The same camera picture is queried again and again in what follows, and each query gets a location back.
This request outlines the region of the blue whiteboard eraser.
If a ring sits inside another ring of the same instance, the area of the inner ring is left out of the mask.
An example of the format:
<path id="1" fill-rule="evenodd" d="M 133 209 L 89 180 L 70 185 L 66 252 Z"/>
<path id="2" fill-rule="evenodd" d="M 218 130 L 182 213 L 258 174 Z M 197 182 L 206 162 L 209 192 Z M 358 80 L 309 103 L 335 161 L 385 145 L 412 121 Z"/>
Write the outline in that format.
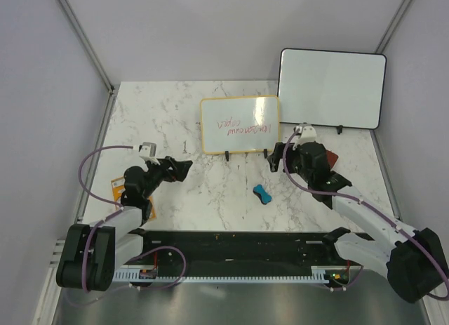
<path id="1" fill-rule="evenodd" d="M 272 201 L 272 196 L 269 195 L 261 184 L 254 186 L 253 194 L 260 200 L 261 204 L 267 205 Z"/>

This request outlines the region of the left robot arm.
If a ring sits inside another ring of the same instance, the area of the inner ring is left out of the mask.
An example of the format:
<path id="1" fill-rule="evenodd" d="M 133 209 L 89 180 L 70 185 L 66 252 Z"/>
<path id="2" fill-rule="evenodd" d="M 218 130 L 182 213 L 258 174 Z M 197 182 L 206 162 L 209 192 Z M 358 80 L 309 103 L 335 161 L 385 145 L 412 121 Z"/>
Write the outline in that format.
<path id="1" fill-rule="evenodd" d="M 143 241 L 137 229 L 148 222 L 153 204 L 150 197 L 163 182 L 182 182 L 193 161 L 172 157 L 147 161 L 147 170 L 128 168 L 117 212 L 91 224 L 73 224 L 67 232 L 58 264 L 56 284 L 85 292 L 106 291 L 117 269 L 133 259 L 146 264 L 154 247 Z"/>

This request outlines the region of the yellow framed whiteboard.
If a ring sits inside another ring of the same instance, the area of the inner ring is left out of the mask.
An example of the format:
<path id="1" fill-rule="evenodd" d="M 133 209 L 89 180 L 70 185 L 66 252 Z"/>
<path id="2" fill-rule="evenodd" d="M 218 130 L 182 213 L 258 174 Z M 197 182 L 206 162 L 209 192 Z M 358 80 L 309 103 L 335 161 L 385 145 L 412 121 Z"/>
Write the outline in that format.
<path id="1" fill-rule="evenodd" d="M 205 154 L 271 151 L 281 139 L 275 95 L 204 98 L 200 102 Z"/>

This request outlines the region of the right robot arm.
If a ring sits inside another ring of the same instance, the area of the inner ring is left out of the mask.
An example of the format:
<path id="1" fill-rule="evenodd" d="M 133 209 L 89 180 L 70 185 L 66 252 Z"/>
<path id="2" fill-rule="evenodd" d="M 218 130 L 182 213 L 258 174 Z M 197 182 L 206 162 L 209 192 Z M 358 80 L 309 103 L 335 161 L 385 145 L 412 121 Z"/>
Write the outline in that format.
<path id="1" fill-rule="evenodd" d="M 363 239 L 344 228 L 334 230 L 321 247 L 327 263 L 334 265 L 343 259 L 358 263 L 384 277 L 408 303 L 424 296 L 448 300 L 433 293 L 441 284 L 448 285 L 448 264 L 437 233 L 429 228 L 417 230 L 383 214 L 349 180 L 332 170 L 324 145 L 278 142 L 267 161 L 272 172 L 282 166 L 288 178 L 299 175 L 306 182 L 305 192 L 370 237 Z"/>

